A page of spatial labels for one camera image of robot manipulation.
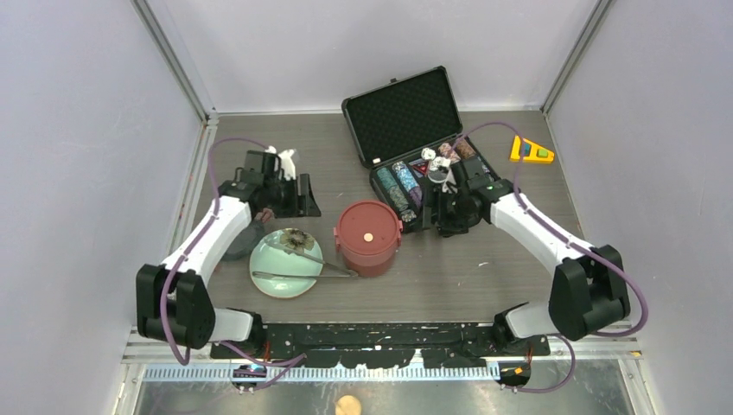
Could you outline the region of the black spiky sea cucumber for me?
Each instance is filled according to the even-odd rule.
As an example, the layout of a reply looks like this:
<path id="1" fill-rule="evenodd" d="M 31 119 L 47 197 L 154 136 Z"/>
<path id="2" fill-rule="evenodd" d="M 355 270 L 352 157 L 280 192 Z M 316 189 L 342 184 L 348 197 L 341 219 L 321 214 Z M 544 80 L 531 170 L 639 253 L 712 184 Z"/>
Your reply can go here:
<path id="1" fill-rule="evenodd" d="M 285 228 L 279 237 L 279 244 L 296 252 L 307 253 L 314 249 L 316 240 L 301 229 Z"/>

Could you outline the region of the metal tongs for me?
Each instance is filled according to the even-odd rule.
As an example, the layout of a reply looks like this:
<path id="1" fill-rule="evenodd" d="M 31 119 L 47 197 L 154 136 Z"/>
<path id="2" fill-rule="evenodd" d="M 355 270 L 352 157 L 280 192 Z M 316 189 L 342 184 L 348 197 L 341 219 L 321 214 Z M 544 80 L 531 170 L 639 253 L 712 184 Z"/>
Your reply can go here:
<path id="1" fill-rule="evenodd" d="M 357 278 L 356 271 L 329 263 L 323 258 L 300 253 L 267 240 L 263 250 L 262 265 L 250 266 L 250 272 L 258 278 Z"/>

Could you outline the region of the red steel-lined lunch box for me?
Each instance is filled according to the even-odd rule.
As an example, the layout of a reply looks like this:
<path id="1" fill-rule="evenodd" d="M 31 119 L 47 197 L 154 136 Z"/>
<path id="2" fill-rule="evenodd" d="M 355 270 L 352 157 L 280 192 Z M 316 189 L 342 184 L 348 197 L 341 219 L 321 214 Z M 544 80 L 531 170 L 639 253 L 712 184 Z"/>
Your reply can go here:
<path id="1" fill-rule="evenodd" d="M 395 252 L 382 252 L 376 255 L 362 255 L 351 251 L 342 253 L 347 268 L 366 278 L 375 278 L 387 273 L 394 263 L 395 256 Z"/>

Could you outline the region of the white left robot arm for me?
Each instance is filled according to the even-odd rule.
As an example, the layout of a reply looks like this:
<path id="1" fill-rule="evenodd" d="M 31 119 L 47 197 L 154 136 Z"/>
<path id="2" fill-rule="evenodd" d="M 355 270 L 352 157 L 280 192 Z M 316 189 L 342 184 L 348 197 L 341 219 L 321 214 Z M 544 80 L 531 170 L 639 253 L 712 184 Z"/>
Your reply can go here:
<path id="1" fill-rule="evenodd" d="M 234 177 L 214 182 L 213 199 L 201 222 L 158 265 L 136 275 L 137 331 L 167 342 L 178 354 L 210 342 L 232 341 L 245 358 L 265 346 L 258 314 L 216 308 L 207 286 L 227 248 L 255 215 L 270 209 L 277 217 L 318 217 L 309 175 L 297 173 L 297 152 L 250 150 Z"/>

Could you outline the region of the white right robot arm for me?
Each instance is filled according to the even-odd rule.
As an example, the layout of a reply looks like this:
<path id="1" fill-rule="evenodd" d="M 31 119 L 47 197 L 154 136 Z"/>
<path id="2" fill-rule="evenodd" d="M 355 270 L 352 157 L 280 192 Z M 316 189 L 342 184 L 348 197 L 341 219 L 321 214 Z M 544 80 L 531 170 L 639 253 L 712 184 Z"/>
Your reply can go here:
<path id="1" fill-rule="evenodd" d="M 457 163 L 431 160 L 424 203 L 443 237 L 466 233 L 481 221 L 518 241 L 549 272 L 551 291 L 544 302 L 522 303 L 494 316 L 494 345 L 517 354 L 535 335 L 560 334 L 577 341 L 626 318 L 631 311 L 621 277 L 620 253 L 596 247 L 567 233 L 539 212 L 519 188 L 484 170 L 473 156 Z"/>

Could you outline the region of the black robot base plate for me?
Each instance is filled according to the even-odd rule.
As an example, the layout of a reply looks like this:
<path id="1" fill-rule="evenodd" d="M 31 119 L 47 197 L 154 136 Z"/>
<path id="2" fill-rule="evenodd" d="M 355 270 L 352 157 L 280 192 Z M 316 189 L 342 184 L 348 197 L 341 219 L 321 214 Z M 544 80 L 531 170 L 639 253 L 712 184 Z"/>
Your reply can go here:
<path id="1" fill-rule="evenodd" d="M 243 342 L 211 349 L 214 359 L 242 354 L 286 362 L 302 355 L 308 368 L 406 367 L 420 357 L 427 368 L 479 367 L 485 358 L 549 355 L 544 336 L 504 342 L 486 322 L 270 323 Z"/>

